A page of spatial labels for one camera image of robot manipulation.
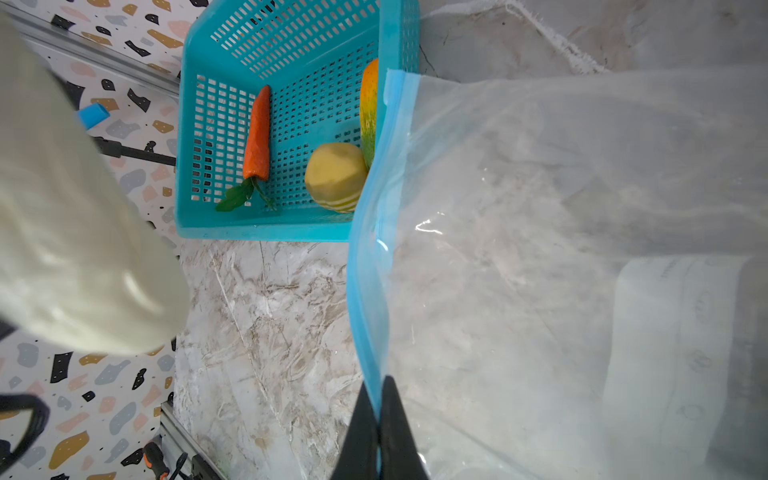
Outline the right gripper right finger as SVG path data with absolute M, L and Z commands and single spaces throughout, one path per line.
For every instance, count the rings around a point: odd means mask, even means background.
M 383 381 L 379 449 L 381 479 L 428 479 L 392 376 L 387 376 Z

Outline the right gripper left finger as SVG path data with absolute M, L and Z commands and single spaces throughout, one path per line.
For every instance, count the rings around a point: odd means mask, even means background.
M 378 423 L 367 389 L 362 384 L 330 480 L 378 479 L 378 442 Z

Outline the clear zip top bag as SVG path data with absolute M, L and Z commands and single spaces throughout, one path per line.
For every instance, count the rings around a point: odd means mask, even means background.
M 393 70 L 349 240 L 431 479 L 767 475 L 767 69 Z

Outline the teal plastic basket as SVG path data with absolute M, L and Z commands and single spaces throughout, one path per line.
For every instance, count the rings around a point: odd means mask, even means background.
M 185 239 L 344 242 L 352 218 L 313 202 L 312 152 L 359 144 L 365 67 L 416 72 L 415 1 L 215 1 L 183 52 L 175 223 Z M 219 212 L 242 179 L 251 109 L 270 97 L 270 176 L 244 206 Z

